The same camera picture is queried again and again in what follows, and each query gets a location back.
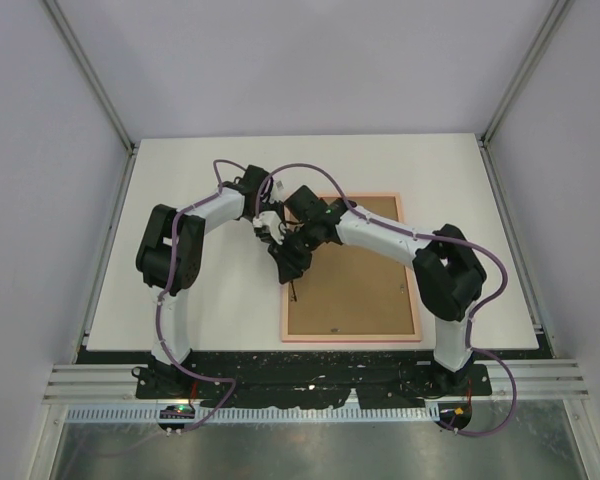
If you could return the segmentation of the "red handled screwdriver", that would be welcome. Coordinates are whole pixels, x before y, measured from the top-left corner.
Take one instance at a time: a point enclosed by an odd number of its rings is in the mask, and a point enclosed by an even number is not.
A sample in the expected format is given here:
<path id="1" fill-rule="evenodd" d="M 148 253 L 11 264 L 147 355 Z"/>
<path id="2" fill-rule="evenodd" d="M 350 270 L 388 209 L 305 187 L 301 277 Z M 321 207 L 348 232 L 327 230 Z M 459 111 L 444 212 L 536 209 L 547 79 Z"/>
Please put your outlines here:
<path id="1" fill-rule="evenodd" d="M 294 281 L 292 280 L 289 284 L 290 284 L 290 289 L 291 289 L 291 300 L 293 302 L 297 302 L 298 301 L 298 297 L 297 297 L 297 292 L 296 292 L 296 289 L 295 289 Z"/>

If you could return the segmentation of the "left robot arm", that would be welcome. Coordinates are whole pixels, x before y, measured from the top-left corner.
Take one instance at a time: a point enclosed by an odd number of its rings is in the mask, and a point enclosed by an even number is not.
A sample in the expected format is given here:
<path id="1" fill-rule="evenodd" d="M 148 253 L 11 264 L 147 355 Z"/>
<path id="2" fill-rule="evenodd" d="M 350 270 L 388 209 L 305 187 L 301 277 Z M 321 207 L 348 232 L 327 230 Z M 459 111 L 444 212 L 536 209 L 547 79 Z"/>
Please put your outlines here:
<path id="1" fill-rule="evenodd" d="M 195 380 L 227 381 L 195 374 L 186 365 L 192 354 L 188 293 L 199 276 L 205 235 L 231 221 L 252 220 L 256 203 L 268 202 L 273 189 L 269 173 L 253 165 L 233 181 L 216 178 L 216 189 L 200 200 L 182 208 L 164 204 L 153 208 L 135 260 L 155 305 L 151 357 L 136 378 L 140 384 L 161 387 L 173 398 L 187 395 Z"/>

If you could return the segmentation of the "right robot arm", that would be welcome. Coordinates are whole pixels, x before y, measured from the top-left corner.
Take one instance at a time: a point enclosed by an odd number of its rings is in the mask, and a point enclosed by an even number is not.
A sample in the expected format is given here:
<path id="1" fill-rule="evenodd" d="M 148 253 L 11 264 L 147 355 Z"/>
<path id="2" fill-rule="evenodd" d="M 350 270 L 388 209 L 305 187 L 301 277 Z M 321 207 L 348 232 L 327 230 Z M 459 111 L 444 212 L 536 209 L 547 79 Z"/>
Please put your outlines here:
<path id="1" fill-rule="evenodd" d="M 361 247 L 408 267 L 422 304 L 435 319 L 434 386 L 454 394 L 468 383 L 474 363 L 469 310 L 487 275 L 460 229 L 446 224 L 419 237 L 345 197 L 326 202 L 306 186 L 285 201 L 260 206 L 253 227 L 268 245 L 280 284 L 301 278 L 313 252 L 327 243 Z"/>

